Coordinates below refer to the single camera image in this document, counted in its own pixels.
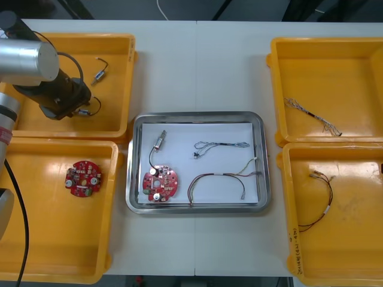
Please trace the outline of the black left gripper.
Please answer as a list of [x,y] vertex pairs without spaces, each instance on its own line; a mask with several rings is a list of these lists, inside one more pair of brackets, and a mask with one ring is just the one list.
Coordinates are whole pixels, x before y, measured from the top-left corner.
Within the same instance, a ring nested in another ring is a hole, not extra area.
[[72,117],[80,106],[90,102],[91,92],[81,78],[56,78],[40,84],[40,109],[52,120]]

